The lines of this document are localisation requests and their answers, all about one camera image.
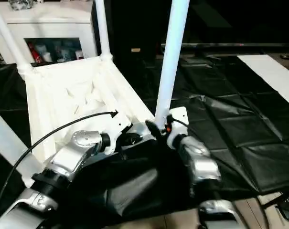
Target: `black cloth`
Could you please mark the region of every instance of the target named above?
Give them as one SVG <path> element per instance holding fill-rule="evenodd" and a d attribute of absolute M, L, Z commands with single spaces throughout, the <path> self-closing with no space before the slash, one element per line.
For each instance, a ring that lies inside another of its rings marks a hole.
<path fill-rule="evenodd" d="M 120 69 L 153 113 L 161 65 L 162 60 L 135 59 Z M 17 76 L 14 65 L 0 67 L 0 114 L 28 144 L 25 87 Z M 289 104 L 238 58 L 180 59 L 171 107 L 179 106 L 187 108 L 190 126 L 220 167 L 223 198 L 289 189 Z M 23 120 L 18 125 L 17 115 Z M 9 167 L 1 167 L 0 174 Z M 13 182 L 18 193 L 23 188 L 18 174 Z M 86 167 L 66 194 L 59 219 L 71 227 L 82 222 L 81 228 L 194 208 L 207 198 L 200 191 L 189 196 L 178 155 L 156 141 Z"/>

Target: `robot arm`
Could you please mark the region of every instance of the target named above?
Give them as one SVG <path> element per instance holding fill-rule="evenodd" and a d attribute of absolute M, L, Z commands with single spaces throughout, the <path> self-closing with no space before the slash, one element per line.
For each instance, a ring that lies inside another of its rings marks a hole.
<path fill-rule="evenodd" d="M 188 136 L 187 127 L 173 125 L 172 115 L 168 116 L 166 126 L 170 127 L 167 145 L 177 150 L 187 168 L 191 190 L 204 188 L 204 193 L 211 193 L 211 200 L 205 201 L 198 207 L 200 229 L 243 229 L 240 219 L 230 201 L 220 199 L 215 186 L 221 183 L 221 174 L 217 163 L 211 158 L 210 151 L 199 139 Z"/>
<path fill-rule="evenodd" d="M 70 142 L 35 174 L 31 188 L 25 189 L 0 217 L 0 229 L 48 228 L 45 221 L 57 210 L 62 195 L 85 161 L 110 146 L 108 134 L 77 131 Z"/>

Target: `red bottle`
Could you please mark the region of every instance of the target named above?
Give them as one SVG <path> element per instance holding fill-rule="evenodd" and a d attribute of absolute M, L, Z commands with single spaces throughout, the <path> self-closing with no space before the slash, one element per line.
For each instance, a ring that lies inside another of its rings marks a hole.
<path fill-rule="evenodd" d="M 31 42 L 29 42 L 28 46 L 29 46 L 29 49 L 31 51 L 32 57 L 34 58 L 35 62 L 36 63 L 42 63 L 43 60 L 40 57 L 39 53 L 35 50 L 34 45 Z"/>

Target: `shelf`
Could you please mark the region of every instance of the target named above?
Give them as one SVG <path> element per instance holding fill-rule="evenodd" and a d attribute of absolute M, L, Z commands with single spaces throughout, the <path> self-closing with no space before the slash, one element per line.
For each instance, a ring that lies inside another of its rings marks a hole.
<path fill-rule="evenodd" d="M 8 2 L 0 2 L 0 11 L 11 23 L 90 23 L 92 1 L 35 3 L 28 10 L 13 11 Z"/>

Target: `bottle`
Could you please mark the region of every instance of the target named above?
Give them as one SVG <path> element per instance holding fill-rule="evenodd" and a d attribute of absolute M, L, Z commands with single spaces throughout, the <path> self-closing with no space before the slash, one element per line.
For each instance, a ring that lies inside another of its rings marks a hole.
<path fill-rule="evenodd" d="M 81 60 L 81 59 L 84 58 L 84 55 L 83 55 L 82 50 L 77 50 L 77 51 L 75 51 L 75 55 L 76 55 L 76 59 L 77 59 L 77 60 Z"/>
<path fill-rule="evenodd" d="M 32 57 L 34 58 L 35 62 L 36 63 L 42 63 L 43 60 L 40 57 L 40 55 L 38 54 L 38 52 L 35 50 L 34 45 L 31 42 L 29 42 L 28 46 L 29 46 L 29 49 L 31 51 Z"/>

